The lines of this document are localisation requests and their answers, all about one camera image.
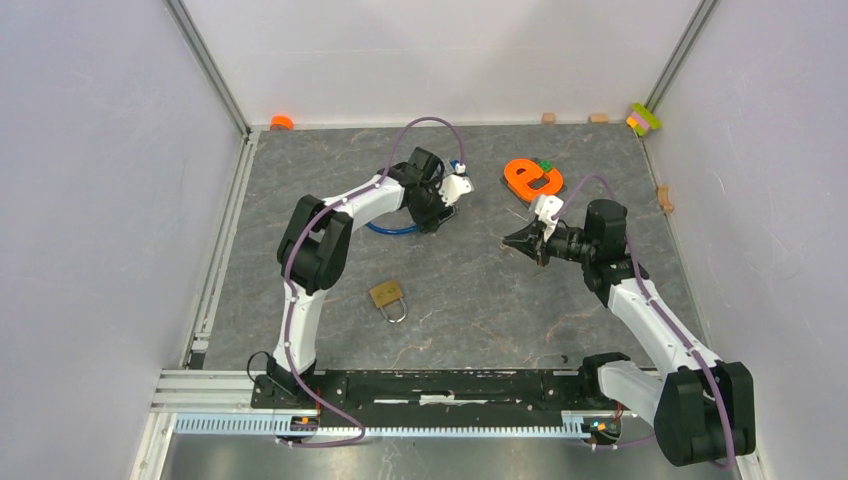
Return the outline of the blue cable lock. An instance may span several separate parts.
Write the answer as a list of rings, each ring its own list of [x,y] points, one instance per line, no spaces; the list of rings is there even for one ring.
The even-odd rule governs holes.
[[[373,222],[368,222],[365,224],[365,227],[374,233],[388,236],[402,236],[410,234],[434,234],[441,228],[442,225],[444,225],[446,222],[458,215],[459,208],[456,206],[447,207],[440,213],[429,217],[423,225],[416,223],[417,217],[412,214],[408,208],[401,209],[401,212],[407,214],[413,220],[413,223],[411,225],[405,227],[384,227],[376,225]]]

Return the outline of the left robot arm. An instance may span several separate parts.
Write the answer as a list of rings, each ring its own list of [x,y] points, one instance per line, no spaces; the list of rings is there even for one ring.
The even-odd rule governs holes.
[[[379,170],[350,191],[298,201],[277,249],[285,306],[267,374],[281,400],[297,408],[313,397],[309,374],[316,363],[317,327],[323,302],[346,267],[352,234],[399,210],[408,211],[418,232],[435,232],[473,190],[464,166],[447,171],[438,156],[417,147],[408,161]]]

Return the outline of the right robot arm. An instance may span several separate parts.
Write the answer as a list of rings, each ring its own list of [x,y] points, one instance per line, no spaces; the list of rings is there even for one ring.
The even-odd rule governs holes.
[[[614,400],[650,425],[674,466],[733,464],[756,449],[753,376],[703,345],[670,310],[629,246],[626,207],[591,201],[581,227],[558,219],[563,201],[541,195],[532,221],[503,244],[546,266],[552,259],[580,265],[587,289],[639,341],[655,375],[614,352],[584,360],[580,400],[602,408]]]

